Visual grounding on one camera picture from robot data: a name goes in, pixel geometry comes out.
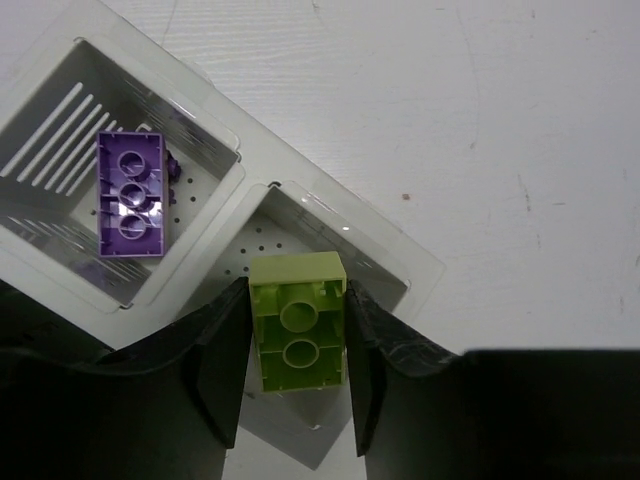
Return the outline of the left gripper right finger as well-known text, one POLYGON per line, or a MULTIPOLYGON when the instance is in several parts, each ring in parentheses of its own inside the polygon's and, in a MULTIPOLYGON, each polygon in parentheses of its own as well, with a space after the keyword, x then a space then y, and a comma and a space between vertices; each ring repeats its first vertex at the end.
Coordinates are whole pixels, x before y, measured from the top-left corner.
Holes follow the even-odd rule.
POLYGON ((639 354, 454 354, 345 294, 356 451, 370 479, 635 479, 639 354))

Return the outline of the purple long lego brick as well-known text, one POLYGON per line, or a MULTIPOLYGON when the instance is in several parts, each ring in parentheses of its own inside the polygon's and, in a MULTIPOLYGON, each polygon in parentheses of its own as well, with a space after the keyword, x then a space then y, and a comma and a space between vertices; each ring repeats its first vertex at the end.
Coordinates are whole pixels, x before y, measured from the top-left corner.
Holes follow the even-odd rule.
POLYGON ((96 140, 99 254, 164 256, 169 199, 164 137, 104 130, 96 140))

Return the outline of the green lego brick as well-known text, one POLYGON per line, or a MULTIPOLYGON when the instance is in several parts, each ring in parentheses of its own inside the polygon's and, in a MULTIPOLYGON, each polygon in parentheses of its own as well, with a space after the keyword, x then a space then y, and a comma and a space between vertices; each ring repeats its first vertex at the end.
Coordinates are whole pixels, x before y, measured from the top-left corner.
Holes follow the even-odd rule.
POLYGON ((262 391, 342 385, 347 275, 339 254, 255 257, 248 286, 262 391))

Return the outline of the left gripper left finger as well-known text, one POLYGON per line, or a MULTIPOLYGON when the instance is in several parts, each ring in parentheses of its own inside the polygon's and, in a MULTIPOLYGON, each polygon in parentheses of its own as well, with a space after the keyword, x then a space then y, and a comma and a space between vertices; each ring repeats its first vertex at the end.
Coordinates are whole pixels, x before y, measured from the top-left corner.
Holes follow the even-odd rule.
POLYGON ((1 350, 5 479, 219 479, 251 343, 248 281, 95 361, 1 350))

